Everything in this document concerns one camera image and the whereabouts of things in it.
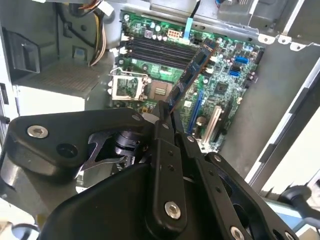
screw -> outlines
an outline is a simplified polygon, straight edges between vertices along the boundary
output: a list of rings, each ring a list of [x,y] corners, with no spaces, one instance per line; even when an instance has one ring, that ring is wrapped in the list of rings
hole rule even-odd
[[[195,141],[195,139],[192,136],[188,136],[187,139],[192,143]]]
[[[179,219],[181,217],[181,211],[178,205],[173,201],[168,201],[164,205],[166,214],[172,219]]]
[[[134,119],[134,120],[137,120],[137,121],[140,121],[140,117],[138,117],[137,115],[132,115],[132,118]]]
[[[48,133],[49,133],[45,127],[39,126],[39,125],[33,125],[28,127],[26,132],[30,137],[37,138],[37,139],[44,139],[48,136]]]
[[[169,129],[169,126],[165,123],[162,123],[162,126],[165,128],[165,129]]]
[[[235,240],[245,240],[245,236],[237,227],[232,226],[230,228],[230,232],[232,237],[234,237]]]
[[[285,236],[289,239],[289,240],[295,240],[293,236],[291,236],[290,233],[288,233],[287,231],[285,232]]]
[[[126,14],[126,15],[123,16],[123,19],[124,19],[126,22],[128,22],[129,19],[130,19],[130,16],[129,16],[128,14]]]
[[[218,155],[214,155],[214,159],[217,160],[218,162],[221,162],[221,158]]]

white label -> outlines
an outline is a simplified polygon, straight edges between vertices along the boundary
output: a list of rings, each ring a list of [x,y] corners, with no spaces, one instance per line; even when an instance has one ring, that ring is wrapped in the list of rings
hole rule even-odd
[[[157,74],[159,72],[159,66],[152,65],[151,72]]]
[[[104,12],[105,15],[107,15],[108,17],[112,14],[112,12],[115,10],[109,3],[107,3],[106,1],[102,1],[98,8]]]
[[[190,108],[192,105],[192,101],[184,101],[184,106]]]

chip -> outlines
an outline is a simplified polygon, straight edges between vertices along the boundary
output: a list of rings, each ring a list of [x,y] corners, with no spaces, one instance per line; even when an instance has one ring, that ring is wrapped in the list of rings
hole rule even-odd
[[[193,76],[193,72],[187,71],[185,73],[185,75],[183,76],[183,78],[181,79],[181,82],[188,84],[190,82],[190,80],[192,79],[192,76]]]
[[[218,84],[215,87],[214,93],[215,94],[225,94],[225,92],[228,89],[228,84],[223,83],[223,82],[218,82]]]
[[[221,70],[221,66],[215,66],[214,67],[214,71],[215,72],[220,72],[220,70]]]
[[[205,55],[202,51],[195,57],[194,62],[198,65],[201,65],[206,59],[207,55]]]
[[[165,101],[173,85],[168,82],[153,80],[150,85],[149,99]]]

blue sata port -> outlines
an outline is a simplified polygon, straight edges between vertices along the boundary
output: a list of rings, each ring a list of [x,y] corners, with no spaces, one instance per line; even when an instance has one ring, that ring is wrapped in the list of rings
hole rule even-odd
[[[234,76],[234,77],[239,77],[240,76],[240,72],[238,72],[238,71],[229,71],[229,75]]]
[[[235,59],[234,59],[234,62],[235,63],[240,63],[240,64],[248,64],[249,59],[245,58],[245,57],[242,57],[242,56],[236,56]]]

gray metal panel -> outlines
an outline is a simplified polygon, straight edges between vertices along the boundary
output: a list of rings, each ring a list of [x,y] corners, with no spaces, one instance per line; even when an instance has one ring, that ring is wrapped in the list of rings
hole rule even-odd
[[[288,36],[311,43],[320,43],[320,1],[305,0]]]
[[[245,177],[320,57],[320,47],[299,52],[288,45],[268,46],[258,82],[245,94],[226,136],[221,155]]]
[[[103,69],[73,60],[60,60],[41,73],[21,79],[17,85],[85,98],[98,83]]]
[[[23,35],[41,47],[43,67],[58,59],[56,15],[52,3],[0,0],[0,19],[2,27]]]

